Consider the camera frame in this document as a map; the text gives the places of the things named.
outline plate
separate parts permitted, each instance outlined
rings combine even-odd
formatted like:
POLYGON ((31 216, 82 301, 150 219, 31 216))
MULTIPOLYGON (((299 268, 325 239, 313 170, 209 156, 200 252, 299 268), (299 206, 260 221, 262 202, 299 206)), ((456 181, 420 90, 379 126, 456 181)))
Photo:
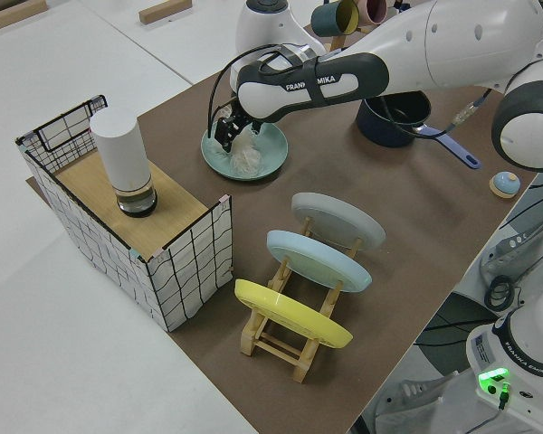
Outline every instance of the plate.
POLYGON ((248 280, 235 281, 235 296, 271 321, 321 344, 342 348, 352 340, 352 334, 320 312, 248 280))
POLYGON ((382 226, 349 203, 320 193, 297 193, 291 198, 291 211, 299 222, 311 218, 311 232, 325 241, 351 249, 356 239, 358 250, 375 249, 386 238, 382 226))
POLYGON ((353 259, 298 233, 269 231, 267 246, 276 260, 287 258, 289 269, 326 288, 342 282, 342 292, 361 292, 372 283, 370 274, 353 259))
POLYGON ((261 162, 255 174, 237 174, 231 164, 231 153, 226 153, 219 142, 215 140, 215 124, 211 137, 207 131, 201 138, 201 153, 207 164, 218 174, 236 181, 255 181, 262 179, 278 170, 288 156, 288 140, 274 124, 262 124, 260 134, 255 136, 253 147, 260 151, 261 162))

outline cardboard surface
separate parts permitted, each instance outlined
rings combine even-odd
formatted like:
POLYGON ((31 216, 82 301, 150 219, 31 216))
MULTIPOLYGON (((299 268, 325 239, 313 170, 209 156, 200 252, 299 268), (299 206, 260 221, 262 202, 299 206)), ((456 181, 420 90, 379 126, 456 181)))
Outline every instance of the cardboard surface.
POLYGON ((143 24, 151 24, 157 20, 176 14, 177 12, 185 11, 192 6, 191 0, 166 0, 143 9, 138 13, 138 19, 143 24))
MULTIPOLYGON (((214 78, 175 96, 139 118, 148 157, 204 203, 233 197, 234 276, 265 285, 277 269, 266 249, 269 230, 297 231, 291 197, 324 193, 351 203, 386 231, 380 248, 357 261, 373 283, 343 294, 332 318, 353 335, 341 350, 320 347, 303 384, 291 366, 270 354, 240 354, 240 333, 250 311, 233 284, 171 334, 228 400, 262 433, 344 433, 425 327, 497 229, 513 201, 496 197, 489 180, 502 170, 523 185, 533 174, 503 161, 491 144, 491 118, 500 95, 452 137, 477 156, 473 171, 433 141, 385 148, 365 139, 355 116, 359 102, 291 113, 277 123, 290 153, 274 175, 253 183, 231 181, 201 156, 207 104, 214 78)), ((215 105, 229 95, 226 79, 215 105)), ((443 128, 483 89, 427 92, 431 127, 443 128)), ((285 294, 319 307, 323 289, 293 276, 285 294)))
POLYGON ((157 208, 144 218, 128 217, 117 206, 112 186, 96 151, 64 167, 56 177, 131 248, 149 260, 153 253, 173 240, 201 217, 207 208, 149 164, 157 192, 157 208))
POLYGON ((48 10, 45 0, 27 0, 0 11, 0 29, 48 10))

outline grid pattern box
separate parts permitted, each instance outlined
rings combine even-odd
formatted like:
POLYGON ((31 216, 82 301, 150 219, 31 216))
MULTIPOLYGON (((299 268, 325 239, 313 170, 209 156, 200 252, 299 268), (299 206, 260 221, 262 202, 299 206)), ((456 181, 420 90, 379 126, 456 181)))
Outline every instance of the grid pattern box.
POLYGON ((16 144, 82 254, 171 332, 233 277, 232 200, 222 197, 150 259, 143 259, 56 177, 96 148, 89 122, 105 107, 99 95, 17 138, 16 144))

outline white table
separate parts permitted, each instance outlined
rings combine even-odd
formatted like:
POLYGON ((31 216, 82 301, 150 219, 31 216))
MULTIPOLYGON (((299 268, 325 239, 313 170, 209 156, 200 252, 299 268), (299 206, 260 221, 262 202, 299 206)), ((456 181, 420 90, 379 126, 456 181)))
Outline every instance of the white table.
POLYGON ((0 30, 0 433, 254 432, 25 182, 17 136, 95 94, 141 114, 189 87, 79 2, 48 4, 0 30))
MULTIPOLYGON (((138 20, 138 11, 159 0, 80 0, 133 42, 160 59, 190 83, 214 73, 237 54, 235 28, 245 0, 193 0, 190 9, 152 24, 138 20)), ((290 0, 298 23, 310 23, 321 0, 290 0)))

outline blue pan handle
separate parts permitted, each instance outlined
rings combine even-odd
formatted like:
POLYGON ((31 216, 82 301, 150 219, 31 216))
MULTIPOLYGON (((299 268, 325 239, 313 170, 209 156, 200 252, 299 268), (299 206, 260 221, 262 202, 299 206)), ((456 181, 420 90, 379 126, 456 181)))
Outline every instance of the blue pan handle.
MULTIPOLYGON (((422 125, 421 127, 417 129, 417 131, 419 134, 422 134, 425 136, 433 136, 441 132, 440 129, 428 127, 427 125, 422 125)), ((443 145, 451 154, 456 156, 459 160, 461 160, 471 169, 481 168, 481 162, 473 154, 467 151, 464 147, 459 145, 459 143, 455 141, 452 137, 450 137, 448 134, 443 134, 442 136, 438 136, 434 140, 436 140, 438 143, 443 145)))

